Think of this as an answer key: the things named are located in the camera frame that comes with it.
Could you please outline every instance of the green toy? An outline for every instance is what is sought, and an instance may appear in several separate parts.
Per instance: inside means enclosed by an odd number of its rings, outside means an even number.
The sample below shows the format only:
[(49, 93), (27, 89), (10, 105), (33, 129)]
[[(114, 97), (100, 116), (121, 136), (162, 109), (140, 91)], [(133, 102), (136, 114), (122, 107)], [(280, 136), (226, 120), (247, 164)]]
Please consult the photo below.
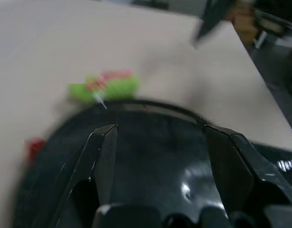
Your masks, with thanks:
[(139, 85), (139, 80), (130, 71), (105, 72), (99, 77), (87, 76), (85, 82), (70, 84), (71, 96), (86, 103), (97, 101), (102, 104), (103, 100), (133, 97)]

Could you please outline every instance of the red object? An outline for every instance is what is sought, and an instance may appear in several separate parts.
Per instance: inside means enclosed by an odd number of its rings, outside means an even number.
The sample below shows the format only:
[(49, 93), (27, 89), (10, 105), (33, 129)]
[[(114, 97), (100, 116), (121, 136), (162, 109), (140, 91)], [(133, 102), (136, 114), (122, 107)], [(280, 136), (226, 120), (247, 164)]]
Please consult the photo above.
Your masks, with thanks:
[(41, 138), (35, 138), (26, 142), (29, 164), (32, 164), (35, 161), (36, 156), (44, 144), (46, 144), (46, 141), (42, 140)]

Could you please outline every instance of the small red object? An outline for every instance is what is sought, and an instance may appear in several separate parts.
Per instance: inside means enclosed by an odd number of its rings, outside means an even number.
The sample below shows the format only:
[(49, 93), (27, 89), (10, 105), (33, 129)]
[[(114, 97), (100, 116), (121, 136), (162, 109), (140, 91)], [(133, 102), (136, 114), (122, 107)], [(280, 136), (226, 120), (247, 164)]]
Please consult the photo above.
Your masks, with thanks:
[(44, 144), (46, 144), (46, 141), (42, 140), (41, 138), (35, 138), (26, 142), (29, 164), (32, 164), (35, 161), (36, 156)]

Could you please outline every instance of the white table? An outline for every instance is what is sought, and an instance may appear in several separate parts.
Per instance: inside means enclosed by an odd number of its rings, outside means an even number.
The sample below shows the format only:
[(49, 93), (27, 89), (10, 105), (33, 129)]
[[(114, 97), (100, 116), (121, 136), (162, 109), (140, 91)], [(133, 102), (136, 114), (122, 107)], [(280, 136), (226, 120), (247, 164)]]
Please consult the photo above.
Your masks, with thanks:
[(197, 19), (88, 0), (0, 5), (0, 228), (10, 222), (24, 140), (79, 108), (69, 83), (131, 69), (139, 96), (192, 109), (247, 138), (292, 150), (292, 130), (231, 24), (194, 50)]

